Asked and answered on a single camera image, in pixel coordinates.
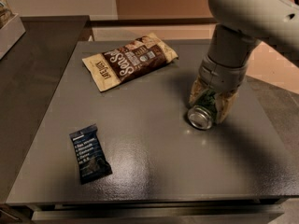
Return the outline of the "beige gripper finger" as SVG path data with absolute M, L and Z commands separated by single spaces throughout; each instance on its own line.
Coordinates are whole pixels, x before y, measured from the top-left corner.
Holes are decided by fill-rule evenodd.
M 235 102 L 237 91 L 217 93 L 215 96 L 215 106 L 217 109 L 216 123 L 220 124 L 224 122 L 231 108 Z
M 198 77 L 192 84 L 191 94 L 189 98 L 189 105 L 194 106 L 195 102 L 207 90 L 207 85 Z

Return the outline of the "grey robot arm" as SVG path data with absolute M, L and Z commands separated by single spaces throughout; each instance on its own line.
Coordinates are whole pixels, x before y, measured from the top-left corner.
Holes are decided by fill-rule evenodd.
M 223 122 L 262 42 L 299 66 L 298 0 L 208 0 L 218 24 L 192 85 L 188 120 L 208 130 Z

